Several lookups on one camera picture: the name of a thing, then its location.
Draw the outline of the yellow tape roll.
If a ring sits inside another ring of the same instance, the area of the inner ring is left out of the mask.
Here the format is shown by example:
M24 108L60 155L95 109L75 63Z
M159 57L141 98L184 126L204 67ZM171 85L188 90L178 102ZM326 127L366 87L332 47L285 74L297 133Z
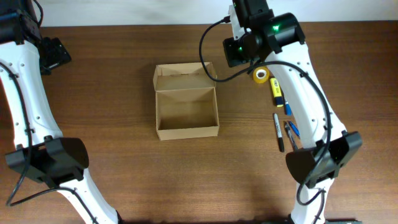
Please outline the yellow tape roll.
M256 83L262 84L268 81L270 75L271 72L267 67L257 67L252 73L252 78Z

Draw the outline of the yellow highlighter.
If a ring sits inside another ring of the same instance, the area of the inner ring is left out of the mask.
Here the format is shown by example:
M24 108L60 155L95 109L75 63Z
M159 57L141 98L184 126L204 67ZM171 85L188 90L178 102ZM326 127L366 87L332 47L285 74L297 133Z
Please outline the yellow highlighter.
M276 78L270 79L271 89L274 96L274 103L276 107L283 107L284 99L282 96L282 90L280 88L279 82Z

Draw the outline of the blue cap whiteboard marker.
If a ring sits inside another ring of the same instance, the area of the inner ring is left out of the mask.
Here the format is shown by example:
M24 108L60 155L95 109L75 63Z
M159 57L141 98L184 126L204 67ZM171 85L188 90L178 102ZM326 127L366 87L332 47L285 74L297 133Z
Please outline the blue cap whiteboard marker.
M287 116L292 116L292 110L290 108L289 102L286 99L284 100L284 110Z

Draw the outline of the brown cardboard box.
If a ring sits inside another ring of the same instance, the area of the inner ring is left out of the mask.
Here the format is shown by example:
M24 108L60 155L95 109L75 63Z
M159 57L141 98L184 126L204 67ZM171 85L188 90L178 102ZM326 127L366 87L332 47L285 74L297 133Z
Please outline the brown cardboard box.
M161 141L215 137L220 130L213 64L175 63L155 67L156 131Z

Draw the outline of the black permanent marker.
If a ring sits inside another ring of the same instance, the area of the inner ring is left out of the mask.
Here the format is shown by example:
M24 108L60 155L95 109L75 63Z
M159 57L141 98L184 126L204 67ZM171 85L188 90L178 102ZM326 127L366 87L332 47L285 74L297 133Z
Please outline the black permanent marker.
M274 124L275 124L275 130L277 133L277 140L278 140L278 146L279 146L279 151L280 152L285 152L284 149L284 141L282 137L282 131L280 128L280 123L279 123L279 117L276 113L273 114L273 119L274 119Z

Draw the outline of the grey black pen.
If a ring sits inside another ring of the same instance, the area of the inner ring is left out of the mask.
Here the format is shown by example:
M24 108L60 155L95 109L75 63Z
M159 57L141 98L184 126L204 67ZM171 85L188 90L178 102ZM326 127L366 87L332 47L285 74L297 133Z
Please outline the grey black pen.
M297 146L297 144L296 144L296 142L294 140L294 137L292 135L290 126L289 126L288 122L286 122L286 121L284 121L284 129L285 129L285 132L287 133L287 136L289 138L289 141L290 141L290 143L292 145L293 150L294 151L298 150L298 146Z

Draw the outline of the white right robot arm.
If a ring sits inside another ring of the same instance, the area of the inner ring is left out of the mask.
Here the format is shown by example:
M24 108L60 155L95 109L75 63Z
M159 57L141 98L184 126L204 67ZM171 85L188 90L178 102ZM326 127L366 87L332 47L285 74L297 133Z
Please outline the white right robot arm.
M291 13L275 16L231 9L233 38L224 41L230 67L253 60L266 66L281 85L298 125L302 148L285 157L297 183L289 223L328 223L326 199L340 170L362 146L358 132L348 132L334 113L312 67L303 30Z

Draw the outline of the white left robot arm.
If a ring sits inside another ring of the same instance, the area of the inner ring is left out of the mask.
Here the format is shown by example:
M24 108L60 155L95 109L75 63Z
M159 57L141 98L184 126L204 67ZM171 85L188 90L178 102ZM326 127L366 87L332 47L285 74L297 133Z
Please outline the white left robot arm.
M1 1L1 83L15 145L6 163L21 175L6 206L58 192L85 223L122 223L91 178L83 141L64 137L51 112L42 76L72 58L58 38L41 35L43 18L37 1Z

